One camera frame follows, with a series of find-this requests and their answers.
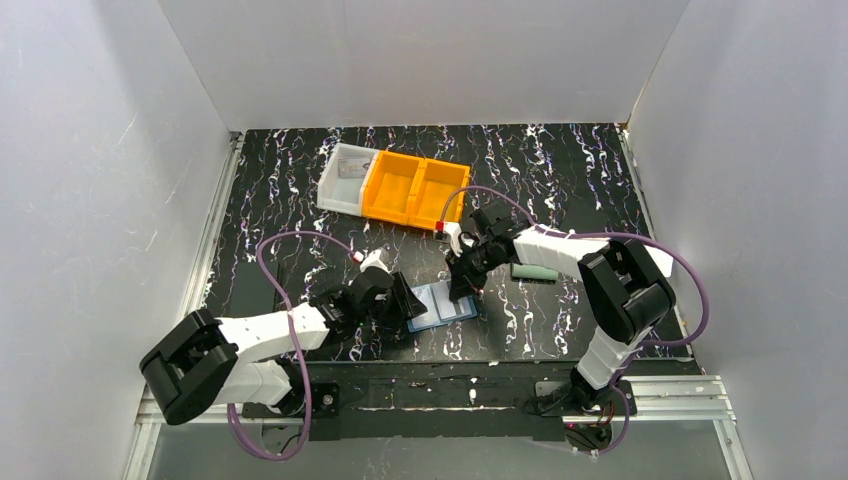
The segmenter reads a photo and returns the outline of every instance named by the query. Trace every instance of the plastic bin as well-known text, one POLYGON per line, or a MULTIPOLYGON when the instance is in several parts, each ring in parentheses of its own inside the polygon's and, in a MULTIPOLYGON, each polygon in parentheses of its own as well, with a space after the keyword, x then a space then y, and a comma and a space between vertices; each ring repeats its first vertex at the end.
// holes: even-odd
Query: plastic bin
MULTIPOLYGON (((420 183, 414 188, 415 196, 410 198, 409 225, 429 230, 436 228, 450 194, 468 186, 470 181, 471 167, 467 165, 425 159, 420 183)), ((445 221, 459 221, 464 198, 465 192, 461 192, 451 200, 445 221)))
POLYGON ((318 180, 318 208, 334 212, 349 213, 362 216, 362 199, 365 185, 374 169, 375 160, 380 150, 357 147, 337 143, 330 155, 330 161, 318 180), (358 178, 340 178, 339 164, 342 159, 362 158, 371 159, 371 164, 365 176, 358 178))
POLYGON ((362 214, 369 218, 406 225, 407 206, 414 201, 413 185, 423 174, 424 159, 381 151, 365 186, 362 214))

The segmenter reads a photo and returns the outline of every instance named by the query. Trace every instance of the gray floor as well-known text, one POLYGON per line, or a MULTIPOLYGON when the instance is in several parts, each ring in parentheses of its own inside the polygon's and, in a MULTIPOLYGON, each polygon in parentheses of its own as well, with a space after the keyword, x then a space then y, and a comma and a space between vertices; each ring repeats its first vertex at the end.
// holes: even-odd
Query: gray floor
POLYGON ((382 438, 311 442, 291 462, 257 460, 225 424, 163 427, 150 479, 729 479, 713 423, 633 422, 614 453, 522 438, 382 438))

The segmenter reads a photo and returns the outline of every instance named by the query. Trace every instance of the white wall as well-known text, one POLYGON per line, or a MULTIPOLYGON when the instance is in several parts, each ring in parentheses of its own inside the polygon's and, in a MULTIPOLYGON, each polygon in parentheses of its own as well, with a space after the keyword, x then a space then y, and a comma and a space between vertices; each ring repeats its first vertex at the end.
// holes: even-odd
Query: white wall
POLYGON ((709 285, 695 352, 757 478, 848 470, 846 111, 844 1, 693 0, 631 123, 659 238, 709 285))
POLYGON ((2 477, 119 478, 228 133, 155 0, 0 25, 2 477))
POLYGON ((623 122, 688 0, 160 0, 230 130, 623 122))

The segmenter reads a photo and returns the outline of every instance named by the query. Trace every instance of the white bin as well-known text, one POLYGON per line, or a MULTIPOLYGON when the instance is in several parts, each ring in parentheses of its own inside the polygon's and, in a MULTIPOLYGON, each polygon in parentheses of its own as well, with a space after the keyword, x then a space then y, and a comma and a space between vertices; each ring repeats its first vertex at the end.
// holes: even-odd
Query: white bin
POLYGON ((377 161, 379 150, 337 143, 330 155, 330 161, 318 180, 318 208, 334 212, 362 216, 362 197, 365 185, 371 176, 371 170, 377 161), (364 177, 340 178, 339 165, 342 159, 370 158, 370 165, 364 177))

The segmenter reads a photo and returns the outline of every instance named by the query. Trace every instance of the black marble tabletop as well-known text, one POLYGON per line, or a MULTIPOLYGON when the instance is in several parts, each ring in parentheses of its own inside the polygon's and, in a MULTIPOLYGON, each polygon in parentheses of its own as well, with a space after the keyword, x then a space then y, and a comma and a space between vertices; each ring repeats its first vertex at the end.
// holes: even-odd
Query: black marble tabletop
MULTIPOLYGON (((446 247, 430 232, 317 207, 317 182, 337 142, 470 165, 472 185, 511 196, 543 224, 577 232, 647 234, 618 132, 611 124, 251 130, 245 136, 207 283, 205 302, 213 314, 242 315, 233 311, 233 305, 252 304, 256 291, 265 288, 273 296, 267 285, 237 284, 240 275, 256 276, 259 242, 283 230, 319 230, 361 251, 384 248, 390 254, 389 267, 404 272, 412 286, 447 278, 446 247)), ((490 200, 488 194, 469 193, 466 217, 481 201, 490 200)), ((269 250, 267 260, 278 265, 279 279, 294 303, 355 274, 345 253, 324 241, 288 238, 269 250)), ((310 352, 307 358, 573 360, 585 353, 595 328, 579 282, 570 278, 556 285, 514 282, 507 266, 490 274, 477 306, 476 318, 414 334, 365 326, 354 339, 310 352)), ((251 313, 274 308, 271 300, 251 313)), ((655 331, 665 340, 681 338, 671 316, 655 331)), ((688 353, 654 349, 645 355, 688 353)))

